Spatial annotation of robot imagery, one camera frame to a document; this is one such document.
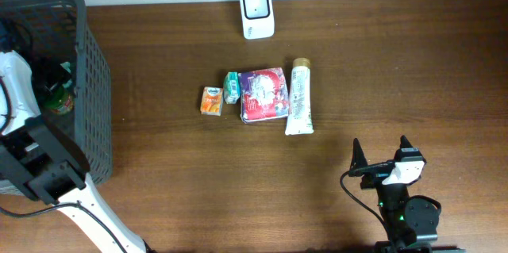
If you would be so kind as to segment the light green wipes packet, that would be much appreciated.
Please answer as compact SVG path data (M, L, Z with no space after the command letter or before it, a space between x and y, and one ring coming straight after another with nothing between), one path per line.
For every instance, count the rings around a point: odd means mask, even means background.
M60 75L60 82L65 89L70 89L74 83L72 71L71 71L71 63L64 62L60 64L62 68L62 73Z

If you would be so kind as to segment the white lotion tube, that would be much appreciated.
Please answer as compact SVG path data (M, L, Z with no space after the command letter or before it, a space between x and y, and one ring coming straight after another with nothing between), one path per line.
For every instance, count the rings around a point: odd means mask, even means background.
M285 134L287 136L312 134L314 127L310 102L310 60L307 58L297 58L293 61L289 106Z

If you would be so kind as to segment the green lid jar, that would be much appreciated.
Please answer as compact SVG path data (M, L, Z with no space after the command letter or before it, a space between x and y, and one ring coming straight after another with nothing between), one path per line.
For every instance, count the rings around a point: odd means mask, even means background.
M63 86L60 86L44 103L46 109L57 115L70 113L74 109L74 105L74 97Z

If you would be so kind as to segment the pink purple snack packet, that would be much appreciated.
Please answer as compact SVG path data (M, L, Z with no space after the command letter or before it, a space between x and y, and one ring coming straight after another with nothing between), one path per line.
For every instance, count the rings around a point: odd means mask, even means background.
M241 120L244 123L284 118L289 113L289 92L283 69L268 68L238 74Z

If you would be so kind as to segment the teal tissue pack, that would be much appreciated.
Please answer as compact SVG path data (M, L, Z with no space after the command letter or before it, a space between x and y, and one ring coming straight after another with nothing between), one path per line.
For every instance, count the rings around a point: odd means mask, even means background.
M226 104L236 104L241 96L238 73L229 72L223 83L224 99Z

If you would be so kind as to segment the orange tissue pack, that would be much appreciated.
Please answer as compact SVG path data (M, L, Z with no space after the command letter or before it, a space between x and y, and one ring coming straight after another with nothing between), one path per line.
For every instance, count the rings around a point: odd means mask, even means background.
M220 116L223 106L223 89L205 86L200 105L201 114Z

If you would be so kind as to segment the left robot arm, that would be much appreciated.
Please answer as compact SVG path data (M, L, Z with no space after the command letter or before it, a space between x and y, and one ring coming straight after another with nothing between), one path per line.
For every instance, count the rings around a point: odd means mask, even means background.
M1 180L103 252L147 252L97 190L112 173L111 77L89 29L1 19Z

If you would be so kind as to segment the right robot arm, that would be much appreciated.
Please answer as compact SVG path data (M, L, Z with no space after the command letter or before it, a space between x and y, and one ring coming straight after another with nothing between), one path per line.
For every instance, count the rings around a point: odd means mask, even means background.
M355 202L372 213L387 234L386 241L375 243L373 251L382 253L462 252L462 248L434 247L438 239L441 203L431 197L409 195L408 187L421 178L426 160L418 148L405 136L393 159L386 162L368 163L358 139L353 140L352 161L348 171L340 177L343 191ZM375 190L379 212L365 205L345 186L344 178L360 177L360 188Z

